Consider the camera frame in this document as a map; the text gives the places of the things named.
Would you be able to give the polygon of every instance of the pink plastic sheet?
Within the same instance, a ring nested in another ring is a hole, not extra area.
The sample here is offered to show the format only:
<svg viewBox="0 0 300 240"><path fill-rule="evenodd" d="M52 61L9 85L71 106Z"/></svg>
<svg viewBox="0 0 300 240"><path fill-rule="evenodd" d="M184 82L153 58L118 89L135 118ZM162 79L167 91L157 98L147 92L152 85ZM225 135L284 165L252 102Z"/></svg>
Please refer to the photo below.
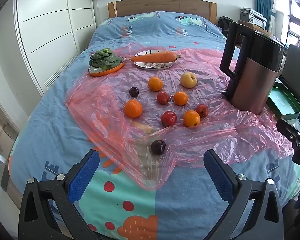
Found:
<svg viewBox="0 0 300 240"><path fill-rule="evenodd" d="M115 50L121 57L135 55L147 49L129 44ZM213 149L224 163L248 160L254 153L274 148L279 158L292 153L291 143L276 129L276 120L267 106L257 116L239 111L221 94L229 79L219 65L222 53L209 49L181 49L181 58L169 69L145 71L125 60L124 67L104 77L90 77L85 73L67 92L66 105L73 118L98 148L141 187L157 189L168 179L173 168L203 167L203 154ZM198 83L193 89L180 84L180 76L193 72ZM172 100L167 106L157 103L157 92L149 90L150 77L163 80L163 90L171 96L185 91L189 101L177 106ZM124 115L124 104L131 99L129 89L139 88L137 100L143 114L136 119ZM199 103L209 107L209 115L198 127L183 125L183 114L194 110ZM177 124L164 128L160 116L174 111ZM165 153L152 156L149 150L154 140L166 142Z"/></svg>

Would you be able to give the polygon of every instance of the leafy green vegetable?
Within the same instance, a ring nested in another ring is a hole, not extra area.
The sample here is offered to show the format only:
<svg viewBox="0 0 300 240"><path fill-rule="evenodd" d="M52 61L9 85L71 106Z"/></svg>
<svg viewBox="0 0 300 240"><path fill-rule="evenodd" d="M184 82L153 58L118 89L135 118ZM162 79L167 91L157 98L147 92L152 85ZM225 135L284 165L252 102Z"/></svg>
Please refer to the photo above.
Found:
<svg viewBox="0 0 300 240"><path fill-rule="evenodd" d="M102 69L111 69L122 63L120 57L116 57L110 48L97 50L90 56L89 65Z"/></svg>

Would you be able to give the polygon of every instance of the green box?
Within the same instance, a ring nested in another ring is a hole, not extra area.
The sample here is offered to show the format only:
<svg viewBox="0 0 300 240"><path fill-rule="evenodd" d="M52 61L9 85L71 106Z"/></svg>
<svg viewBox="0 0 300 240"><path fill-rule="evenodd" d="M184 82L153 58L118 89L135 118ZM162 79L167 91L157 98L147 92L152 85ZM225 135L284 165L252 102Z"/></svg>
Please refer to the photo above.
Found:
<svg viewBox="0 0 300 240"><path fill-rule="evenodd" d="M281 82L274 83L267 105L278 119L296 119L300 114L300 103Z"/></svg>

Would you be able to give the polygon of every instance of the kettle handle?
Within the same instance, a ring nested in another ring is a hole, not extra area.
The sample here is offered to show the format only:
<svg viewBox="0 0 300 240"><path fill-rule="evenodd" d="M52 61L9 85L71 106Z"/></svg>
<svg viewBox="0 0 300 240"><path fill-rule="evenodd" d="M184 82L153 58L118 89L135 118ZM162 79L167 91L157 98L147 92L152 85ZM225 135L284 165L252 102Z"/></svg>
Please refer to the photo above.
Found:
<svg viewBox="0 0 300 240"><path fill-rule="evenodd" d="M245 25L238 24L236 22L230 22L229 24L229 31L228 36L226 40L226 46L225 50L223 52L223 56L220 63L220 70L225 73L227 76L229 76L231 79L235 79L238 74L236 72L232 72L229 67L231 64L231 60L233 57L234 49L237 42L237 37L239 35L243 35L247 39L250 39L252 37L251 29ZM247 58L247 46L242 46L240 49L240 56L237 61L236 70L239 64L243 63L243 61L246 61Z"/></svg>

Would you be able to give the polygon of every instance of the bed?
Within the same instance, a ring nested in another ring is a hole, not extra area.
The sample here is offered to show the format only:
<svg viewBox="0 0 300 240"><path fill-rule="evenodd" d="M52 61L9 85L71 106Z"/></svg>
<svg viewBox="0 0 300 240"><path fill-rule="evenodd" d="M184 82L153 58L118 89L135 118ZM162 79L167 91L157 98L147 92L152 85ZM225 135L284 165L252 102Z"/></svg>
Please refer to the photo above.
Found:
<svg viewBox="0 0 300 240"><path fill-rule="evenodd" d="M89 47L56 79L14 144L9 173L21 194L29 177L48 180L67 173L90 149L98 146L78 127L65 105L67 91L87 71L90 53L129 44L221 52L225 46L226 38L214 25L217 5L211 2L123 0L109 3L108 9L110 18L99 25ZM177 166L162 187L147 190L106 155L100 158L98 170L75 206L89 227L102 235L121 240L199 240L227 207L204 168ZM247 161L232 163L231 167L251 180L273 178L282 206L300 189L300 166L292 162L291 155L279 158L275 149L257 152ZM62 224L55 203L51 201L50 205ZM247 209L233 236L241 231L248 212ZM133 223L144 225L145 233L138 228L127 233L125 229Z"/></svg>

